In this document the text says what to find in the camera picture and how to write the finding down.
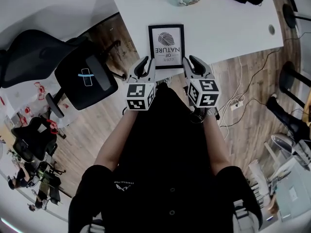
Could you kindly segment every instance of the picture frame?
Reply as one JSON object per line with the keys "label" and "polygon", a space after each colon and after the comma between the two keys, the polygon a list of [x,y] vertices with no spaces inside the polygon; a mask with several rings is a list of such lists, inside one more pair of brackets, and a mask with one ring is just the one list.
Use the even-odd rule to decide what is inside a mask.
{"label": "picture frame", "polygon": [[150,54],[155,59],[155,68],[182,68],[185,57],[184,25],[150,25],[148,29]]}

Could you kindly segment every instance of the electrical cable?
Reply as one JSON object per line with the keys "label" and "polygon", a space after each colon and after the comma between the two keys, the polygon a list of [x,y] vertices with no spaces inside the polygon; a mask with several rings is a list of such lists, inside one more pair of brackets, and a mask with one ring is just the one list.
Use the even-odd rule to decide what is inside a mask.
{"label": "electrical cable", "polygon": [[258,103],[260,103],[260,104],[266,106],[264,103],[258,101],[258,100],[255,99],[255,98],[252,98],[252,99],[251,99],[250,101],[248,101],[247,104],[245,105],[244,112],[243,112],[241,118],[240,118],[237,122],[235,122],[235,123],[233,123],[233,124],[230,124],[230,125],[227,125],[227,127],[232,127],[233,125],[238,124],[238,123],[242,120],[242,118],[243,118],[243,116],[244,116],[244,114],[245,114],[246,108],[247,108],[248,104],[249,104],[252,100],[255,100],[255,101],[257,101]]}
{"label": "electrical cable", "polygon": [[[302,38],[305,34],[309,34],[309,33],[311,33],[311,32],[304,32],[304,33],[303,33],[300,37],[298,37],[298,38],[288,38],[288,39],[285,39],[285,40],[283,41],[283,43],[285,43],[285,42],[288,41],[288,40],[299,40],[299,39]],[[250,85],[251,85],[251,83],[252,83],[252,81],[253,81],[253,78],[254,78],[259,72],[261,72],[261,71],[265,68],[265,66],[266,66],[266,64],[267,64],[267,62],[268,62],[269,56],[270,56],[271,54],[273,54],[273,53],[279,52],[281,49],[282,49],[282,47],[280,47],[278,50],[275,50],[275,51],[270,52],[270,53],[267,55],[266,60],[265,60],[265,62],[264,62],[264,64],[263,64],[262,68],[259,69],[259,70],[252,76],[252,78],[251,78],[251,80],[250,80],[250,82],[249,82],[249,84],[248,84],[248,86],[247,86],[247,89],[244,91],[243,94],[237,95],[237,96],[240,96],[240,97],[239,97],[239,99],[236,99],[237,96],[235,96],[235,94],[237,93],[237,91],[238,91],[238,89],[239,89],[239,87],[240,87],[240,85],[241,85],[241,82],[242,82],[242,64],[241,64],[241,60],[240,60],[240,57],[239,57],[239,62],[240,62],[240,65],[241,65],[241,79],[240,79],[240,84],[239,84],[238,88],[236,89],[235,93],[233,94],[233,96],[232,96],[232,97],[228,100],[228,102],[225,103],[225,104],[220,108],[220,110],[219,110],[219,112],[220,112],[220,111],[224,108],[224,111],[223,111],[223,113],[222,113],[222,117],[223,117],[223,118],[222,118],[222,121],[224,121],[225,112],[226,112],[227,108],[229,107],[229,104],[231,103],[231,101],[237,100],[237,101],[239,102],[240,99],[241,99],[241,97],[244,97],[243,101],[245,100],[245,94],[247,93],[247,91],[248,91],[248,89],[249,89],[249,87],[250,87]],[[231,127],[231,126],[233,126],[233,125],[235,125],[235,124],[237,124],[237,123],[239,123],[239,122],[241,121],[241,119],[243,118],[243,116],[244,116],[244,114],[245,114],[247,105],[248,105],[252,100],[256,100],[258,103],[260,103],[260,104],[262,104],[262,105],[265,105],[264,103],[259,102],[257,99],[252,98],[252,99],[251,99],[250,101],[248,101],[248,103],[245,105],[245,109],[244,109],[244,112],[243,112],[243,114],[242,114],[242,117],[241,117],[236,123],[231,124],[231,125],[227,125],[227,124],[224,122],[224,123],[225,123],[225,126],[224,126],[224,125],[221,126],[221,123],[222,123],[222,121],[221,121],[221,123],[219,124],[219,125],[220,125],[220,128],[226,127],[227,130],[228,130],[228,133],[227,133],[227,136],[225,137],[225,139],[226,139],[226,138],[228,137],[228,135],[229,135],[229,129],[228,129],[228,127]]]}
{"label": "electrical cable", "polygon": [[210,64],[210,66],[212,67],[212,74],[213,74],[213,76],[214,76],[214,78],[215,78],[213,64]]}
{"label": "electrical cable", "polygon": [[294,111],[300,111],[302,114],[306,114],[306,115],[309,115],[308,113],[305,113],[302,109],[295,109],[291,112],[291,114],[293,114]]}
{"label": "electrical cable", "polygon": [[220,108],[220,110],[222,110],[222,109],[224,108],[223,113],[222,113],[222,120],[221,120],[221,122],[220,122],[219,125],[221,125],[222,122],[224,122],[224,123],[225,123],[225,126],[227,127],[227,135],[225,136],[225,139],[226,139],[226,138],[228,137],[228,135],[229,135],[229,128],[228,128],[228,126],[227,126],[227,123],[226,123],[225,120],[224,120],[225,113],[227,112],[227,109],[228,109],[228,107],[230,106],[230,103],[231,103],[232,101],[237,100],[237,102],[239,103],[239,102],[240,102],[240,98],[242,97],[242,96],[240,96],[239,99],[236,99],[236,97],[239,96],[240,94],[238,94],[238,95],[235,96],[235,94],[237,93],[237,91],[238,91],[238,89],[239,89],[239,87],[240,87],[240,85],[241,85],[241,83],[242,83],[242,73],[243,73],[243,68],[242,68],[242,63],[241,63],[240,57],[238,57],[238,58],[239,58],[240,67],[241,67],[241,76],[240,76],[240,83],[239,83],[239,86],[238,86],[238,88],[235,90],[235,92],[234,92],[233,96],[231,97],[231,99],[230,99],[222,108]]}
{"label": "electrical cable", "polygon": [[125,112],[126,109],[127,109],[127,107],[125,107],[125,108],[122,110],[122,116],[124,115],[124,112]]}
{"label": "electrical cable", "polygon": [[[311,33],[311,32],[304,32],[304,33],[303,33],[300,37],[298,37],[298,38],[288,38],[288,39],[285,39],[285,40],[283,41],[283,44],[284,44],[286,41],[289,41],[289,40],[299,40],[300,38],[302,38],[302,37],[303,37],[305,34],[307,34],[307,33]],[[280,47],[278,50],[272,51],[271,53],[269,53],[269,54],[267,55],[266,60],[265,60],[265,62],[264,62],[264,64],[263,64],[262,68],[259,69],[259,70],[252,76],[251,81],[249,82],[249,84],[248,84],[248,86],[247,86],[247,89],[245,90],[245,92],[243,93],[243,95],[248,91],[248,89],[249,89],[249,87],[250,87],[250,85],[251,85],[251,83],[252,83],[252,81],[253,81],[253,78],[254,78],[259,72],[261,72],[261,71],[264,69],[264,67],[265,67],[266,64],[267,64],[267,61],[268,61],[269,56],[270,56],[272,53],[279,52],[282,48],[283,48],[283,47]]]}

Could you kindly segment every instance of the red decoration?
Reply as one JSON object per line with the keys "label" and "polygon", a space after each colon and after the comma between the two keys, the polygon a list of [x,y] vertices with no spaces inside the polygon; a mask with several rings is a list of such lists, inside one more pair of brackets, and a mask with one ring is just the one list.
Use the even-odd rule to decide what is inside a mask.
{"label": "red decoration", "polygon": [[57,131],[57,129],[58,129],[57,123],[52,121],[52,120],[47,120],[47,122],[50,123],[51,133],[52,134],[57,134],[58,133],[58,131]]}
{"label": "red decoration", "polygon": [[44,100],[44,95],[45,95],[44,86],[42,86],[40,82],[35,82],[34,85],[35,87],[38,88],[38,93],[39,93],[38,100]]}
{"label": "red decoration", "polygon": [[25,126],[25,125],[28,124],[28,123],[27,123],[27,119],[26,119],[26,117],[24,117],[24,116],[20,117],[19,120],[20,120],[22,126]]}
{"label": "red decoration", "polygon": [[31,109],[29,108],[29,106],[27,106],[27,107],[25,108],[25,113],[26,113],[26,114],[29,114],[30,117],[34,117],[34,114],[32,113],[32,111],[31,111]]}
{"label": "red decoration", "polygon": [[2,104],[5,106],[5,103],[4,103],[3,99],[2,99],[2,97],[0,97],[0,99],[1,99]]}

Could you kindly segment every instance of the black stool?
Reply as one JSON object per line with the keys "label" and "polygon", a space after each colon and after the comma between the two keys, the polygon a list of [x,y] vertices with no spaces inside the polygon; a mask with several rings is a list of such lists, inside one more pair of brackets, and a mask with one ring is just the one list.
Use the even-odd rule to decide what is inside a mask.
{"label": "black stool", "polygon": [[284,15],[287,25],[291,29],[294,29],[296,27],[296,19],[311,21],[311,19],[309,18],[295,16],[294,11],[292,10],[291,6],[289,6],[288,4],[283,5],[283,15]]}
{"label": "black stool", "polygon": [[305,83],[307,86],[311,87],[311,80],[302,76],[300,73],[295,71],[294,64],[291,61],[288,61],[284,64],[279,78],[279,88],[281,92],[285,93],[291,99],[293,99],[296,103],[298,103],[302,108],[305,107],[303,101],[301,101],[298,97],[296,97],[293,93],[289,91],[294,83],[294,79],[298,79],[301,82]]}

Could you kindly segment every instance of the white desk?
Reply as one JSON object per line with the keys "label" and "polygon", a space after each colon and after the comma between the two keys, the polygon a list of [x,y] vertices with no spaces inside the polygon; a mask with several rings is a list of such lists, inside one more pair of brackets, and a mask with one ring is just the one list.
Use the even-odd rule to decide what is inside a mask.
{"label": "white desk", "polygon": [[[234,0],[201,0],[177,7],[170,0],[114,0],[140,55],[150,56],[148,26],[178,24],[185,29],[185,53],[206,63],[283,46],[283,38],[272,0],[261,6]],[[269,25],[275,34],[269,33]],[[156,79],[181,73],[182,69],[160,70]]]}

